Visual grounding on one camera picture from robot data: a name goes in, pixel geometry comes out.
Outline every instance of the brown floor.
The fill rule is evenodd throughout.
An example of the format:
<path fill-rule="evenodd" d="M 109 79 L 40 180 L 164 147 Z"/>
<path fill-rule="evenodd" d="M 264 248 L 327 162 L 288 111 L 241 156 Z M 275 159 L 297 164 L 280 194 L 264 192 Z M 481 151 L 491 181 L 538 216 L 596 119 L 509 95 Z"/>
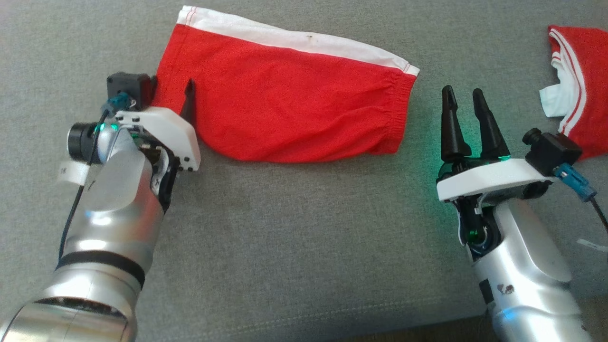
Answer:
<path fill-rule="evenodd" d="M 593 340 L 608 342 L 608 296 L 580 301 L 583 320 Z M 395 332 L 353 337 L 338 342 L 499 342 L 486 316 L 433 324 Z"/>

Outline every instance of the gray couch cushion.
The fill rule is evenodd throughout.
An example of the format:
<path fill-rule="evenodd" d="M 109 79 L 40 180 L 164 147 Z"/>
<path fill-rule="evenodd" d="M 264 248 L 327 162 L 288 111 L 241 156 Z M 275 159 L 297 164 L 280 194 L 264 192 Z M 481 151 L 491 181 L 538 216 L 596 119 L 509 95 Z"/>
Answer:
<path fill-rule="evenodd" d="M 608 29 L 581 1 L 196 1 L 291 30 L 352 38 L 422 72 L 396 155 L 308 165 L 243 163 L 202 146 L 182 174 L 137 308 L 140 341 L 310 341 L 479 314 L 477 282 L 436 199 L 441 88 L 454 86 L 479 153 L 471 92 L 484 90 L 515 157 L 532 127 L 554 131 L 538 90 L 556 82 L 548 24 Z M 0 11 L 0 313 L 55 265 L 74 186 L 55 184 L 65 132 L 96 120 L 105 77 L 153 74 L 183 3 L 10 1 Z M 580 171 L 608 208 L 608 157 Z M 571 265 L 576 296 L 608 293 L 608 245 L 588 204 L 562 185 L 533 202 Z"/>

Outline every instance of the red fabric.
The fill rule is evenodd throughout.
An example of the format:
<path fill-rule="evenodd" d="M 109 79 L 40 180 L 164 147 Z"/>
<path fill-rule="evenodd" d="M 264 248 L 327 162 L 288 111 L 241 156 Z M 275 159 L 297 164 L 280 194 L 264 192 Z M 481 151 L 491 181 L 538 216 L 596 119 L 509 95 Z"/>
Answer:
<path fill-rule="evenodd" d="M 153 105 L 179 113 L 195 81 L 195 129 L 244 161 L 321 162 L 395 153 L 416 80 L 398 68 L 251 43 L 177 24 Z"/>
<path fill-rule="evenodd" d="M 572 47 L 582 71 L 583 80 L 579 83 L 584 83 L 586 92 L 586 99 L 582 99 L 583 92 L 579 91 L 575 109 L 565 118 L 569 123 L 578 107 L 584 105 L 581 117 L 567 135 L 582 148 L 581 159 L 608 153 L 608 33 L 555 25 L 549 26 L 551 29 L 559 32 Z M 552 52 L 559 52 L 558 42 L 552 37 L 549 40 Z"/>

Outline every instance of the red and white clothing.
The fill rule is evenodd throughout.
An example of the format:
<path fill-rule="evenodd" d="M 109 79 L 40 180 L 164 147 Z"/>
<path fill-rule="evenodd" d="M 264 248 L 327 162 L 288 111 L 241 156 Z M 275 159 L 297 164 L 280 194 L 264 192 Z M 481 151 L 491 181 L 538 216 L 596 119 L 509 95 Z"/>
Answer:
<path fill-rule="evenodd" d="M 541 90 L 545 114 L 564 117 L 559 132 L 582 148 L 582 158 L 608 153 L 608 33 L 551 25 L 549 42 L 560 83 Z"/>
<path fill-rule="evenodd" d="M 176 113 L 195 82 L 195 129 L 246 161 L 395 153 L 419 69 L 378 47 L 184 6 L 153 105 Z"/>

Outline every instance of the white label tag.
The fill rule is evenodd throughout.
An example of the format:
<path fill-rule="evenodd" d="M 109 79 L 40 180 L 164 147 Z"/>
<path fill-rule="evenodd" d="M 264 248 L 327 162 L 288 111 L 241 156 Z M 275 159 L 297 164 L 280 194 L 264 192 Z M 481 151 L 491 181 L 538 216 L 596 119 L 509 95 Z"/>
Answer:
<path fill-rule="evenodd" d="M 583 240 L 583 239 L 578 239 L 577 241 L 578 243 L 580 243 L 581 245 L 587 246 L 589 248 L 593 248 L 596 251 L 600 251 L 600 252 L 604 252 L 604 253 L 608 253 L 608 247 L 606 246 L 600 246 L 600 245 L 596 245 L 593 242 L 589 242 L 587 240 Z"/>
<path fill-rule="evenodd" d="M 85 185 L 86 176 L 89 174 L 89 166 L 78 161 L 63 161 L 59 165 L 58 181 Z"/>

